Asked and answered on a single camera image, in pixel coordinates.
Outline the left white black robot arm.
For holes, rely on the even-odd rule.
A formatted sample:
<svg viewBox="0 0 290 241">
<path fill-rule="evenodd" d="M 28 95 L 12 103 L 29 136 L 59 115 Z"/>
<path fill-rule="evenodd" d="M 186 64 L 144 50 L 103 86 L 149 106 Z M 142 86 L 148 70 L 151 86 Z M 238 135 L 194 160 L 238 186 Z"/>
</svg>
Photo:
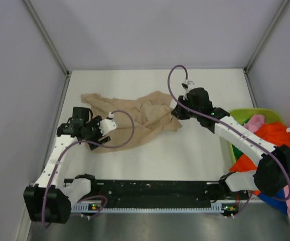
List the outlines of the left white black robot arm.
<svg viewBox="0 0 290 241">
<path fill-rule="evenodd" d="M 102 118 L 93 116 L 88 108 L 73 108 L 72 116 L 57 128 L 54 147 L 40 177 L 24 190 L 31 221 L 65 224 L 79 200 L 97 196 L 93 175 L 79 174 L 67 183 L 66 173 L 80 144 L 91 142 L 92 147 L 97 148 L 110 141 L 108 134 L 116 127 L 112 113 Z"/>
</svg>

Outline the beige t shirt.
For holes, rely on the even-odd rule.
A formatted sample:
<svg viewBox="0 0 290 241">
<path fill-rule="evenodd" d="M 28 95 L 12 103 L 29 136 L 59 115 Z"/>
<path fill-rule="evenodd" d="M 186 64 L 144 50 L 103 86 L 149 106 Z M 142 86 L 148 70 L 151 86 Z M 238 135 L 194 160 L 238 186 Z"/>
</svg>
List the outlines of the beige t shirt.
<svg viewBox="0 0 290 241">
<path fill-rule="evenodd" d="M 161 132 L 176 132 L 182 124 L 172 115 L 170 104 L 172 97 L 160 91 L 154 91 L 136 100 L 105 98 L 100 94 L 83 94 L 81 102 L 89 104 L 94 115 L 107 117 L 114 110 L 127 112 L 134 122 L 135 130 L 131 140 L 124 146 L 108 149 L 98 147 L 94 153 L 110 153 L 139 147 L 157 137 Z"/>
</svg>

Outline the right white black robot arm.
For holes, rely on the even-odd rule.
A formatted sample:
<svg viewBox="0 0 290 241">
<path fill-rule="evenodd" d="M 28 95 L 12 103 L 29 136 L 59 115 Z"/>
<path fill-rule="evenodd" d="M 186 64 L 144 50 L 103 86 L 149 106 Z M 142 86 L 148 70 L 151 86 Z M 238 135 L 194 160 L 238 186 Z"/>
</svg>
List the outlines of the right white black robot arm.
<svg viewBox="0 0 290 241">
<path fill-rule="evenodd" d="M 177 105 L 172 114 L 181 120 L 194 118 L 213 134 L 224 138 L 243 152 L 256 166 L 255 170 L 230 172 L 221 178 L 219 194 L 226 199 L 237 191 L 259 190 L 274 197 L 285 187 L 290 199 L 290 148 L 277 146 L 265 141 L 245 129 L 229 112 L 214 107 L 208 92 L 201 88 L 191 88 L 183 84 L 185 94 L 176 98 Z"/>
</svg>

